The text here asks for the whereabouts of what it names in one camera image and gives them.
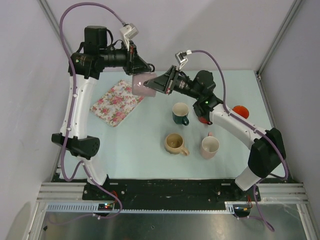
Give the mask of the purple mug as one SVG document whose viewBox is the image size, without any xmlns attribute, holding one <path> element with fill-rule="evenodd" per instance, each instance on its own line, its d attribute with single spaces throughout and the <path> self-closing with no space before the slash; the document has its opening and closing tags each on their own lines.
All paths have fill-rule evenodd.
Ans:
<svg viewBox="0 0 320 240">
<path fill-rule="evenodd" d="M 132 94 L 135 96 L 154 98 L 156 96 L 156 91 L 149 87 L 146 87 L 144 83 L 156 77 L 157 77 L 157 74 L 155 72 L 146 72 L 146 73 L 140 73 L 140 74 L 134 75 L 132 77 L 132 86 L 131 86 Z"/>
</svg>

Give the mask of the green mug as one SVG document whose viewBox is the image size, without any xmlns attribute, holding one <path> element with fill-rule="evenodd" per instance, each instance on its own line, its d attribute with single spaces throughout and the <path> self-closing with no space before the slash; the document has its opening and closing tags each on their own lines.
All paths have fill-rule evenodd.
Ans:
<svg viewBox="0 0 320 240">
<path fill-rule="evenodd" d="M 188 114 L 189 114 L 189 107 L 185 103 L 178 102 L 173 105 L 172 119 L 177 125 L 188 126 L 189 125 Z"/>
</svg>

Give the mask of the red mug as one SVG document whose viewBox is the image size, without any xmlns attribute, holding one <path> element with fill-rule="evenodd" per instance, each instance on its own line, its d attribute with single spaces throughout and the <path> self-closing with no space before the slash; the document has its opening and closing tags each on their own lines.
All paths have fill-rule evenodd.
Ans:
<svg viewBox="0 0 320 240">
<path fill-rule="evenodd" d="M 210 120 L 210 117 L 206 117 L 206 116 L 199 116 L 198 117 L 199 122 L 201 122 L 202 124 L 206 124 L 206 125 L 212 125 L 213 122 Z"/>
</svg>

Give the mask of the cream beige mug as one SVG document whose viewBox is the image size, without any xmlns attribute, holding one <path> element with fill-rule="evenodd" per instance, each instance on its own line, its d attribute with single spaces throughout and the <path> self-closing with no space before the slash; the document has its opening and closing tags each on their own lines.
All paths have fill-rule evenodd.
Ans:
<svg viewBox="0 0 320 240">
<path fill-rule="evenodd" d="M 185 147 L 183 137 L 178 133 L 171 133 L 165 138 L 164 148 L 168 153 L 173 155 L 190 155 L 190 151 Z"/>
</svg>

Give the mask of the pink mug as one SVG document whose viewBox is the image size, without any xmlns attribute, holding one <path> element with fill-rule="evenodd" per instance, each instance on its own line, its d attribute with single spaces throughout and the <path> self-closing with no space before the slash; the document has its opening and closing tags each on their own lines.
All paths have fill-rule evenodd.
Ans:
<svg viewBox="0 0 320 240">
<path fill-rule="evenodd" d="M 200 144 L 200 155 L 206 159 L 212 159 L 218 150 L 220 149 L 219 140 L 214 137 L 212 132 L 209 132 L 205 138 L 201 141 Z"/>
</svg>

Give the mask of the orange mug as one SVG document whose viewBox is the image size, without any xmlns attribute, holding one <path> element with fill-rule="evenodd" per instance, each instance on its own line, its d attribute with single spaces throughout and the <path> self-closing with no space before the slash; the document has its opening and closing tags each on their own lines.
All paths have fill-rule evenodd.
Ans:
<svg viewBox="0 0 320 240">
<path fill-rule="evenodd" d="M 234 106 L 232 110 L 245 119 L 248 119 L 248 117 L 250 116 L 249 110 L 242 105 Z"/>
</svg>

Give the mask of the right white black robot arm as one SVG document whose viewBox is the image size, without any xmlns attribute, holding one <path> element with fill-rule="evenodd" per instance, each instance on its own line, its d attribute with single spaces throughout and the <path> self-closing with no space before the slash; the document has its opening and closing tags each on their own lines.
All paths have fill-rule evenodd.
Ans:
<svg viewBox="0 0 320 240">
<path fill-rule="evenodd" d="M 207 125 L 217 124 L 239 139 L 250 150 L 248 166 L 235 179 L 232 197 L 238 201 L 249 195 L 249 189 L 269 176 L 280 164 L 285 164 L 286 151 L 281 132 L 273 127 L 263 129 L 228 108 L 214 94 L 214 76 L 207 70 L 199 71 L 194 79 L 176 66 L 160 76 L 150 78 L 145 87 L 169 95 L 173 91 L 194 98 L 193 109 Z"/>
</svg>

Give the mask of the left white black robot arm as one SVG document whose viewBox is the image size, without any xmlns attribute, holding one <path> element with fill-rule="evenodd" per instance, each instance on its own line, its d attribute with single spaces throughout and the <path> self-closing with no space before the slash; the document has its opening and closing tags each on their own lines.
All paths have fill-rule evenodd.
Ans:
<svg viewBox="0 0 320 240">
<path fill-rule="evenodd" d="M 87 134 L 87 122 L 91 99 L 100 74 L 105 68 L 120 67 L 134 79 L 151 76 L 155 67 L 145 62 L 138 54 L 133 37 L 138 34 L 132 23 L 120 29 L 121 47 L 115 48 L 113 35 L 104 26 L 87 26 L 84 29 L 84 41 L 76 52 L 68 54 L 70 74 L 69 96 L 64 122 L 51 141 L 62 148 L 61 157 L 66 151 L 77 158 L 78 166 L 83 166 L 87 180 L 94 185 L 93 193 L 99 199 L 107 199 L 111 187 L 105 184 L 107 173 L 98 158 L 100 140 Z"/>
</svg>

